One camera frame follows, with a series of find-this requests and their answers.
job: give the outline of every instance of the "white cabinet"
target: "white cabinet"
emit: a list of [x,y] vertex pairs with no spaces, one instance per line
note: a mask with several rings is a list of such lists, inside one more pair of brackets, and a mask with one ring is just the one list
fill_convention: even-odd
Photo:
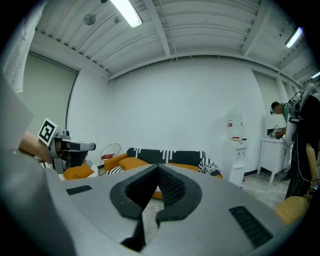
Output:
[[287,147],[283,139],[262,138],[260,161],[257,174],[261,167],[272,172],[269,182],[274,180],[275,174],[283,169],[288,169],[291,164],[293,145]]
[[241,185],[246,166],[247,141],[226,141],[223,150],[221,174],[238,187]]

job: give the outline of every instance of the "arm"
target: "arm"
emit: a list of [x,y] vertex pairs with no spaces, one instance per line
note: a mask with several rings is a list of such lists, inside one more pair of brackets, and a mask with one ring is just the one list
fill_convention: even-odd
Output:
[[31,155],[37,156],[47,163],[51,164],[52,162],[52,158],[49,154],[47,146],[29,131],[25,132],[19,149]]
[[311,171],[311,185],[316,186],[319,179],[318,169],[317,169],[317,159],[316,159],[316,153],[313,147],[307,143],[306,147],[306,155],[308,157],[310,171]]

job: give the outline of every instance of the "white ceiling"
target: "white ceiling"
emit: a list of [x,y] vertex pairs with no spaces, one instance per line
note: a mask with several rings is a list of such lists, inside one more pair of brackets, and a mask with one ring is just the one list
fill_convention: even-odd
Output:
[[[90,60],[96,69],[108,71],[111,79],[157,61],[196,55],[250,60],[299,84],[318,70],[303,37],[290,49],[286,47],[296,25],[267,0],[131,3],[143,21],[136,28],[129,26],[110,1],[51,0],[36,35],[64,44],[80,60]],[[96,14],[93,25],[84,24],[86,14]]]

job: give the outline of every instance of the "white wall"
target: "white wall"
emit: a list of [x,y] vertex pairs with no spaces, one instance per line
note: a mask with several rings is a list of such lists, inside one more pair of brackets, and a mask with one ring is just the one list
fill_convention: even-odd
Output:
[[237,107],[248,139],[246,171],[258,168],[265,108],[249,64],[213,57],[156,63],[116,78],[111,95],[112,142],[122,152],[204,150],[221,167],[225,113]]
[[81,70],[76,78],[67,116],[72,140],[96,144],[87,158],[100,165],[100,152],[113,143],[108,80],[95,71]]

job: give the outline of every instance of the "floor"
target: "floor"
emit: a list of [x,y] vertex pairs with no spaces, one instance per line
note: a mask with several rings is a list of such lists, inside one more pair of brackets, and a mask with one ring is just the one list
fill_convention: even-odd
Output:
[[281,182],[286,173],[281,171],[274,176],[272,183],[269,182],[271,176],[270,171],[261,171],[260,175],[253,174],[244,177],[242,188],[250,195],[256,197],[265,205],[275,210],[286,197],[289,182]]
[[[269,183],[271,172],[261,172],[260,175],[253,174],[244,177],[242,188],[250,195],[256,197],[262,203],[275,210],[276,207],[285,200],[289,183],[281,182],[281,178],[286,175],[279,172],[274,176],[272,183]],[[157,212],[164,209],[162,200],[152,198],[142,213],[145,242],[148,244],[156,234],[158,227],[156,223]]]

